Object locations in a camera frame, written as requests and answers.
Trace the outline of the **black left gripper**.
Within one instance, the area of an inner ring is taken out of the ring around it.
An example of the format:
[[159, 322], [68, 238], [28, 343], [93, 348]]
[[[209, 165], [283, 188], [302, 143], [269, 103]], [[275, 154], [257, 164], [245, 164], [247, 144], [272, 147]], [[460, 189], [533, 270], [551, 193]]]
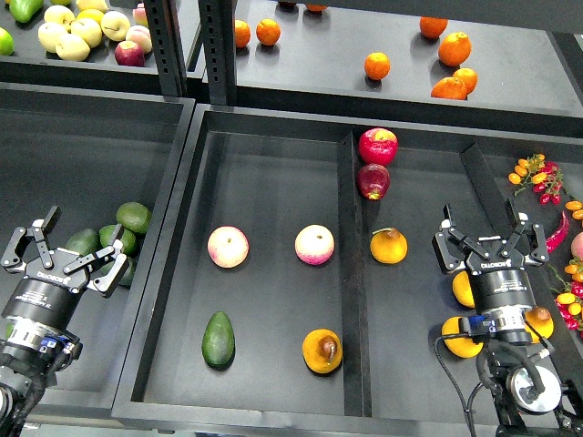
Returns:
[[[86, 256], [65, 249], [50, 250], [48, 235], [61, 216], [59, 206], [52, 206], [44, 218], [35, 219], [28, 228], [17, 227], [1, 258], [8, 272], [22, 273], [2, 316], [6, 319], [71, 319], [85, 289], [97, 291], [108, 299], [128, 267], [123, 253], [118, 224], [107, 246]], [[34, 242], [39, 257], [25, 263], [26, 248]], [[115, 264], [107, 275], [100, 269]]]

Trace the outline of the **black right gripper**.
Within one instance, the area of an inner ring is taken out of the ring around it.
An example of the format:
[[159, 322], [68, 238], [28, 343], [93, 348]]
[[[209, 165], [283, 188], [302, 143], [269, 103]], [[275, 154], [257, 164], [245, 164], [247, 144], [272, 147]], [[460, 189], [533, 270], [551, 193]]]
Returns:
[[506, 201], [505, 208], [512, 229], [505, 239], [483, 237], [476, 242], [469, 238], [457, 228], [449, 204], [443, 207], [444, 218], [432, 239], [444, 274], [464, 268], [467, 271], [478, 314], [503, 307], [531, 310], [535, 298], [526, 266], [549, 262], [543, 226], [519, 211], [512, 198]]

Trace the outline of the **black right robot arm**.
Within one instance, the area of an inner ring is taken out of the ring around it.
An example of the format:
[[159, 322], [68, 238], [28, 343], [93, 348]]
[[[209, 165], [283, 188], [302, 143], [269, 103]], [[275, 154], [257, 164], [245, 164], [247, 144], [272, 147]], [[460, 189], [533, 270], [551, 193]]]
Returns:
[[536, 306], [527, 267], [541, 266], [549, 255], [542, 225], [506, 203], [511, 231], [472, 239], [461, 232], [450, 207], [433, 236], [435, 255], [444, 274], [464, 272], [475, 304], [462, 317], [454, 340], [481, 345], [476, 355], [478, 386], [490, 391], [499, 436], [579, 436], [582, 417], [563, 400], [572, 389], [541, 361], [554, 348], [526, 319]]

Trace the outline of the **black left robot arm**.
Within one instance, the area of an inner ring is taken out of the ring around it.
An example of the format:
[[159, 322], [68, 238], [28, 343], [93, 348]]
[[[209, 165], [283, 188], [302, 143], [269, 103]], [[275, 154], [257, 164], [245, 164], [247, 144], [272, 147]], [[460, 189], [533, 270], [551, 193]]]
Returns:
[[1, 341], [1, 433], [18, 436], [28, 414], [55, 384], [56, 373], [76, 360], [82, 343], [67, 326], [83, 293], [109, 298], [129, 267], [124, 229], [116, 225], [107, 245], [86, 255], [49, 246], [61, 214], [53, 206], [44, 218], [15, 228], [1, 266], [19, 273], [1, 317], [11, 330]]

